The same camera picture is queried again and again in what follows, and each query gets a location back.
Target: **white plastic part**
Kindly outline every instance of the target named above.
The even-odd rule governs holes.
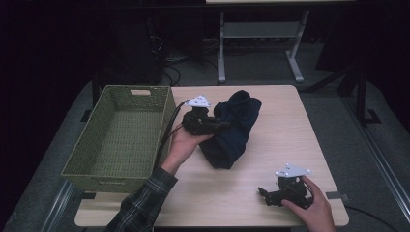
[[[311,171],[309,169],[304,169],[301,167],[294,166],[287,163],[286,166],[281,170],[277,171],[276,174],[279,177],[297,177],[309,175]]]
[[[211,104],[206,100],[205,96],[199,95],[198,97],[185,102],[187,106],[194,107],[210,107]]]

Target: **flannel shirt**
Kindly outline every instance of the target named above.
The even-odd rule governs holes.
[[[177,181],[173,175],[157,168],[137,192],[123,200],[120,212],[104,231],[152,231],[162,204]]]

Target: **green basket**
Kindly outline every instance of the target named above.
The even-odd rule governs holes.
[[[61,175],[86,191],[136,191],[175,107],[170,87],[106,86]],[[168,150],[169,140],[160,161]]]

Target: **table leg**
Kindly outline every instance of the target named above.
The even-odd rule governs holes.
[[[308,20],[309,11],[305,11],[302,15],[301,21],[298,26],[298,30],[295,36],[295,44],[291,50],[286,51],[286,57],[289,61],[290,68],[292,69],[293,75],[297,82],[303,82],[301,70],[299,69],[298,63],[296,62],[296,52],[298,51],[299,44],[301,43],[302,36],[304,35],[305,26]]]
[[[218,83],[224,83],[225,61],[223,60],[223,12],[220,13],[220,53],[218,54]]]

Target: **basket handle hole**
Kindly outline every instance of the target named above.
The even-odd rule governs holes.
[[[116,185],[116,186],[124,186],[124,182],[109,182],[109,181],[99,181],[100,185]]]
[[[138,96],[150,96],[151,91],[149,90],[131,90],[132,95],[138,95]]]

